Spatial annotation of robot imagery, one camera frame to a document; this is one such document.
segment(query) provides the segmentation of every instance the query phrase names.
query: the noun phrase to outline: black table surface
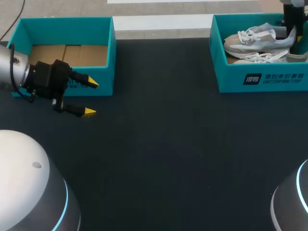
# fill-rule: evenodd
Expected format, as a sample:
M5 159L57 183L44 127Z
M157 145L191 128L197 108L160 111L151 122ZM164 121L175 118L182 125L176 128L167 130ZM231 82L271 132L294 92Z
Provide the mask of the black table surface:
M0 92L0 129L37 140L83 231L273 231L275 188L307 158L308 94L220 94L208 39L120 40L114 95L58 114Z

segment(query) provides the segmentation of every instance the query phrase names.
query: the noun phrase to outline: shoe box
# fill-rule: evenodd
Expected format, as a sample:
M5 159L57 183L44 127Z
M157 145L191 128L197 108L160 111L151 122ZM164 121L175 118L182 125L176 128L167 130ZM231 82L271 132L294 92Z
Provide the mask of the shoe box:
M238 31L264 23L275 25L281 13L219 14L212 21L209 46L221 93L256 91L308 90L308 63L233 64L236 58L226 55L224 39ZM304 34L308 35L305 24ZM308 51L308 36L295 47L296 53Z
M113 94L116 36L112 17L21 18L10 43L28 55L31 64L52 64L59 59L99 84L92 89L72 80L65 96Z

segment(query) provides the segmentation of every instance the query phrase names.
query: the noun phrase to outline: logo on box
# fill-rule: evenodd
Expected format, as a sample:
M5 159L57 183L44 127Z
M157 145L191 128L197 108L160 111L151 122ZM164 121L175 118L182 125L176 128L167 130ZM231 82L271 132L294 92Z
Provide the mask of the logo on box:
M260 82L261 77L262 77L261 73L247 74L244 81L244 85L257 85Z

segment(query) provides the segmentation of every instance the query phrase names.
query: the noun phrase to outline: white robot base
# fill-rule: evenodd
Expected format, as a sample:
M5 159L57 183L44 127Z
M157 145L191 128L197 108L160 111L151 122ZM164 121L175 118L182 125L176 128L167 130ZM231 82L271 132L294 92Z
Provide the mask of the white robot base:
M78 231L77 200L31 137L0 130L0 231Z
M275 190L270 214L276 231L306 231L308 228L308 161Z

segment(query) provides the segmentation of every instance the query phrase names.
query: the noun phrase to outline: shoe sole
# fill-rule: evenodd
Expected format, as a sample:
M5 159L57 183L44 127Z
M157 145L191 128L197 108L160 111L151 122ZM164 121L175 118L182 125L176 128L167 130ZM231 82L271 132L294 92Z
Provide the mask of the shoe sole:
M245 54L242 54L242 53L235 53L235 52L231 52L231 51L227 51L227 50L225 50L225 51L226 51L228 54L232 55L233 57L236 57L236 58L239 58L239 59L243 59L243 58L245 58L246 56L255 54L256 52L259 52L259 53L278 54L278 53L280 53L280 52L288 51L288 50L289 50L289 49L273 49L273 50L267 50L267 51L254 51L254 52L245 53Z

